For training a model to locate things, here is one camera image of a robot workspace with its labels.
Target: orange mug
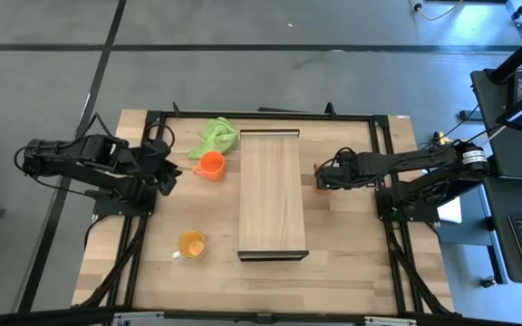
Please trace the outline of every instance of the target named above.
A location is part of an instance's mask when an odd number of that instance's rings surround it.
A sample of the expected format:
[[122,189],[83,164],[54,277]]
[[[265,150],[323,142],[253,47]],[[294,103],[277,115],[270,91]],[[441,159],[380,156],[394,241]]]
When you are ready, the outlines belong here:
[[197,230],[183,232],[177,242],[177,252],[172,254],[173,259],[180,257],[197,258],[200,257],[207,247],[205,235]]
[[220,180],[225,175],[225,158],[217,151],[209,151],[200,158],[198,165],[192,168],[192,173],[212,181]]

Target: mug handle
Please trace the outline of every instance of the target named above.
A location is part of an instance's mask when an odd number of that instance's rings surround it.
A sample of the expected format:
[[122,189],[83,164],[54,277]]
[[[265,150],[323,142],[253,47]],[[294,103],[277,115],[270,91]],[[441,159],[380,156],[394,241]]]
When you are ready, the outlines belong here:
[[201,176],[205,171],[203,171],[203,168],[201,166],[192,167],[192,173]]

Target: green cloth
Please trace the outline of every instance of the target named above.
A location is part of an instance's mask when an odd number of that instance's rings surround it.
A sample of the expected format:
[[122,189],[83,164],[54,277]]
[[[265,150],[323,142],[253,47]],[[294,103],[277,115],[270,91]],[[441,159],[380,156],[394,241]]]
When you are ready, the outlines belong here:
[[225,153],[233,149],[238,143],[238,132],[226,118],[209,120],[205,129],[200,133],[203,143],[188,153],[188,158],[199,159],[205,153],[216,150]]

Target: wooden table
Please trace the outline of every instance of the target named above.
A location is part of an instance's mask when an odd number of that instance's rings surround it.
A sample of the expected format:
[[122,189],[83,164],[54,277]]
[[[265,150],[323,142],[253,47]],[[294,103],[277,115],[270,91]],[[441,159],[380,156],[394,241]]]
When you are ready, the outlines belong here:
[[[116,136],[138,146],[145,110],[124,110]],[[377,218],[372,188],[314,190],[315,162],[341,147],[371,151],[368,124],[325,120],[231,120],[237,129],[299,129],[299,152],[307,250],[300,262],[241,263],[237,257],[239,148],[226,154],[222,182],[194,176],[196,161],[187,153],[199,145],[207,119],[168,118],[176,143],[168,159],[184,171],[169,197],[159,197],[149,218],[133,307],[154,310],[221,312],[322,312],[394,314],[397,312],[388,249]],[[415,149],[409,117],[390,117],[395,152]],[[378,132],[383,144],[382,133]],[[165,140],[170,141],[168,132]],[[401,179],[418,176],[403,173]],[[112,268],[123,218],[111,216],[95,226],[83,257],[73,303],[87,299]],[[452,309],[450,290],[436,235],[410,223],[417,270],[433,293]],[[198,260],[172,260],[181,232],[198,229],[208,251]],[[128,272],[121,278],[122,302]],[[402,283],[412,310],[406,273]]]

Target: gray floor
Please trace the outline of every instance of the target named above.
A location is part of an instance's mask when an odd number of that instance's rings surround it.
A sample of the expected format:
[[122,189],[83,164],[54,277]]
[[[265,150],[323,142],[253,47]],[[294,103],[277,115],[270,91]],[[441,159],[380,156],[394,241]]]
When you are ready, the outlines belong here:
[[[0,43],[103,43],[116,0],[0,0]],[[514,6],[521,2],[513,0]],[[425,3],[430,15],[451,4]],[[129,0],[116,43],[348,43],[518,45],[503,5],[462,5],[427,22],[407,0]],[[417,141],[471,110],[473,70],[508,53],[112,53],[95,109],[115,129],[121,109],[255,110],[259,106],[411,115]],[[31,138],[69,139],[99,53],[0,53],[0,313],[14,309],[52,192],[15,170]],[[469,123],[453,138],[483,130]],[[76,189],[83,185],[72,184]],[[34,308],[70,305],[92,203],[69,195]],[[465,316],[522,321],[522,284],[482,289],[484,248],[443,245],[450,288]],[[191,321],[169,321],[182,325]]]

